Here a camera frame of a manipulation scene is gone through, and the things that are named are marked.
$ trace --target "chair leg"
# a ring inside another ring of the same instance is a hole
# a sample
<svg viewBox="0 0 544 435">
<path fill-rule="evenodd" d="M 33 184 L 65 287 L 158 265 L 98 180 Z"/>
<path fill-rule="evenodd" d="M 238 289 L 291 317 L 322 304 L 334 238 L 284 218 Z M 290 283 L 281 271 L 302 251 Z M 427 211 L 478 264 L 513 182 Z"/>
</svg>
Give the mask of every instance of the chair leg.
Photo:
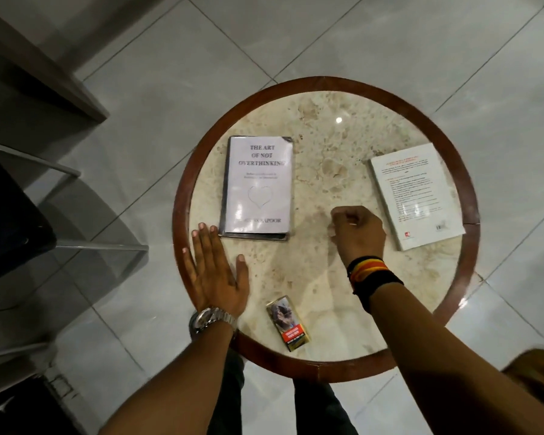
<svg viewBox="0 0 544 435">
<path fill-rule="evenodd" d="M 143 244 L 105 244 L 91 241 L 57 240 L 57 248 L 84 250 L 137 250 L 148 252 L 149 246 Z"/>
<path fill-rule="evenodd" d="M 15 157 L 20 157 L 22 159 L 38 163 L 43 166 L 50 167 L 52 169 L 56 169 L 57 171 L 64 172 L 65 174 L 69 174 L 75 177 L 80 177 L 80 171 L 77 171 L 76 169 L 73 169 L 72 167 L 62 166 L 62 165 L 59 165 L 58 163 L 49 162 L 48 160 L 44 160 L 27 153 L 23 153 L 22 151 L 14 150 L 4 145 L 0 145 L 0 151 L 2 151 L 3 153 L 13 155 Z"/>
<path fill-rule="evenodd" d="M 5 350 L 0 350 L 0 357 L 8 356 L 10 354 L 23 354 L 23 353 L 34 353 L 35 351 L 40 351 L 48 348 L 48 342 L 33 343 L 25 346 L 17 346 L 13 348 L 7 348 Z"/>
</svg>

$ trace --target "metal watch band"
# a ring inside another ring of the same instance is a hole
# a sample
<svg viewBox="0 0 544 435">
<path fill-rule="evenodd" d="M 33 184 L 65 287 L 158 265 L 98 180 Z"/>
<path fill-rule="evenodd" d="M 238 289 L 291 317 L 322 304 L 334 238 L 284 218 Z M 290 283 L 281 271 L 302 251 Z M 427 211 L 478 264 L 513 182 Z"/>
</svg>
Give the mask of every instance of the metal watch band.
<svg viewBox="0 0 544 435">
<path fill-rule="evenodd" d="M 218 307 L 212 308 L 211 310 L 212 310 L 212 316 L 205 324 L 205 327 L 208 327 L 210 324 L 214 322 L 223 321 L 230 324 L 232 328 L 234 329 L 234 331 L 238 328 L 238 321 L 232 316 L 232 314 Z"/>
</svg>

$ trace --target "forearm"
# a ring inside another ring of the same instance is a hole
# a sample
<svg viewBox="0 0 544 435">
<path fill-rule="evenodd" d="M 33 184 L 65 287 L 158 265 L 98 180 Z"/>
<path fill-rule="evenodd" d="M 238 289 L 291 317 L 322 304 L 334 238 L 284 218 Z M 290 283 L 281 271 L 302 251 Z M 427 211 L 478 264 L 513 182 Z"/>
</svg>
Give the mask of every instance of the forearm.
<svg viewBox="0 0 544 435">
<path fill-rule="evenodd" d="M 131 396 L 102 435 L 205 434 L 222 385 L 232 327 L 216 322 Z"/>
<path fill-rule="evenodd" d="M 404 286 L 379 288 L 371 313 L 436 434 L 480 425 L 544 434 L 544 406 L 437 323 Z"/>
</svg>

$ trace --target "dark pants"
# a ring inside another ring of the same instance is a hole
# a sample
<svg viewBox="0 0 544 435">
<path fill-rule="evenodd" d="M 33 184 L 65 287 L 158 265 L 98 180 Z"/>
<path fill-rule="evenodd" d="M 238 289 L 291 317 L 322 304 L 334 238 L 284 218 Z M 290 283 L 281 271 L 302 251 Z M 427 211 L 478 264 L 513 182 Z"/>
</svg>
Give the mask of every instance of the dark pants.
<svg viewBox="0 0 544 435">
<path fill-rule="evenodd" d="M 299 435 L 330 433 L 358 435 L 330 385 L 294 380 L 296 432 Z M 240 435 L 242 433 L 241 391 L 244 386 L 244 363 L 228 350 L 225 358 L 222 388 L 209 424 L 208 435 Z"/>
</svg>

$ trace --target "white book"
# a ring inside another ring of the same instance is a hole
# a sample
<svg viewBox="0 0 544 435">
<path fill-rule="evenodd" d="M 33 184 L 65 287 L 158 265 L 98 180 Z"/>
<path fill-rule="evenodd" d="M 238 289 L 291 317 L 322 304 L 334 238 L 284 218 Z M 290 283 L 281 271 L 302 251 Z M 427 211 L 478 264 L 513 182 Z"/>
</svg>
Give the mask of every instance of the white book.
<svg viewBox="0 0 544 435">
<path fill-rule="evenodd" d="M 432 143 L 371 159 L 401 250 L 465 233 Z"/>
<path fill-rule="evenodd" d="M 231 137 L 225 178 L 221 223 L 224 235 L 290 231 L 292 140 L 289 137 Z"/>
</svg>

